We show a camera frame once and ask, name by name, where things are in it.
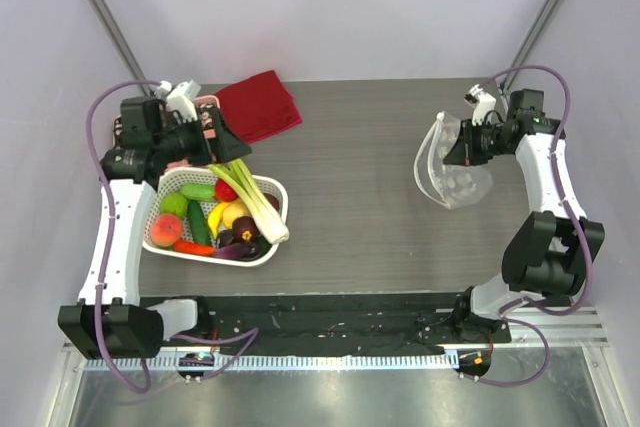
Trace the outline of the clear zip top bag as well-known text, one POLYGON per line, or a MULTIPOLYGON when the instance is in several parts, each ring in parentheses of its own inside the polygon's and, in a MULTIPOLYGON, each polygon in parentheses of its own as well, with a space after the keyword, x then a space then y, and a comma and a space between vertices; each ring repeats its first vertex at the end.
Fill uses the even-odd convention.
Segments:
POLYGON ((474 205, 493 187, 491 173, 483 167, 447 165, 446 155, 460 133, 461 121, 442 111, 423 139, 413 164, 418 189, 440 206, 453 210, 474 205))

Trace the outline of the red strawberry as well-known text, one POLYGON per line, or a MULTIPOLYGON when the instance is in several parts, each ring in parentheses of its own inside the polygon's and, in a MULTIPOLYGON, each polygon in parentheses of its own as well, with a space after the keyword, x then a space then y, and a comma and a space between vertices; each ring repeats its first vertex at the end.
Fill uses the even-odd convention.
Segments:
POLYGON ((233 202, 238 198, 238 194, 224 180, 218 179, 214 185, 215 198, 220 202, 233 202))

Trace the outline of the green round fruit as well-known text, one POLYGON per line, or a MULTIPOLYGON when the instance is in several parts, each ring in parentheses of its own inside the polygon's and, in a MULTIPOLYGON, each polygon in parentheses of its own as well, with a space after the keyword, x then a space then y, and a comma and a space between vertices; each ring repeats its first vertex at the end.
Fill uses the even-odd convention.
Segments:
POLYGON ((184 218, 188 210, 188 199, 179 192, 166 195, 160 203, 161 214, 171 214, 180 219, 184 218))

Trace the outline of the dark green cucumber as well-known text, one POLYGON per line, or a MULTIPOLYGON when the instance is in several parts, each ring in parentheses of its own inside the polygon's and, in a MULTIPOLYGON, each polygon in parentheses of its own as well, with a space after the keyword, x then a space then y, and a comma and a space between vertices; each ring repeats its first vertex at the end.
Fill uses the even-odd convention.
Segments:
POLYGON ((193 242, 211 247, 211 233, 199 202, 194 200, 188 201, 187 219, 193 242))

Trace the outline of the peach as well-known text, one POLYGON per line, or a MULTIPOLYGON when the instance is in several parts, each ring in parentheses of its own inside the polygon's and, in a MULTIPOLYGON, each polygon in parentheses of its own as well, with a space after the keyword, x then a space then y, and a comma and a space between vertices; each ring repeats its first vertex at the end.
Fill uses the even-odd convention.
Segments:
POLYGON ((181 239, 182 220, 170 213, 159 215, 150 230, 151 241, 160 248, 169 248, 181 239))

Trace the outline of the purple eggplant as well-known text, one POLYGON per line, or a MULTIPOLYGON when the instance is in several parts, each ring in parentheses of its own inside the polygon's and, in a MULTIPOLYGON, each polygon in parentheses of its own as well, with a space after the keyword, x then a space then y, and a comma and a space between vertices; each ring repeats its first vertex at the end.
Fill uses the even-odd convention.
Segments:
POLYGON ((213 258, 222 260, 245 261, 258 257, 262 247, 256 242, 236 242, 216 249, 213 258))

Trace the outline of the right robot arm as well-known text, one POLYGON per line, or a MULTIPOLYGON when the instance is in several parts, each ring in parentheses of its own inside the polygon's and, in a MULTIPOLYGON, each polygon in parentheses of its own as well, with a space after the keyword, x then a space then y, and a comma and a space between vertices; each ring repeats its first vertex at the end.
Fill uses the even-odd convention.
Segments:
POLYGON ((480 86, 465 96, 471 118, 446 135, 449 148, 438 156, 445 186, 460 185, 448 197, 453 205, 470 204, 486 192, 486 164, 513 156, 524 176, 529 214, 505 249, 501 272, 467 288, 447 321, 455 336, 472 342, 502 327, 511 309, 530 304, 540 310, 549 298, 585 296, 593 261, 605 237, 604 227, 588 220, 575 197, 565 160, 561 121, 543 111, 544 94, 515 92, 505 115, 495 122, 495 98, 480 86))

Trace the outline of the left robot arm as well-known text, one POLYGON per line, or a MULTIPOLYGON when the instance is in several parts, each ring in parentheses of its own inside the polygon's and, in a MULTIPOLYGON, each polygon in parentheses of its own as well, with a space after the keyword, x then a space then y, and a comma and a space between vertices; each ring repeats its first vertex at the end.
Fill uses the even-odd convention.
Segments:
POLYGON ((213 322, 201 296, 141 305, 145 222, 169 164, 204 166, 251 151, 215 100, 134 97, 121 103, 120 121, 113 147, 97 164, 102 210, 92 263, 76 303, 58 313, 59 327, 88 360, 149 359, 178 334, 193 346, 211 338, 213 322))

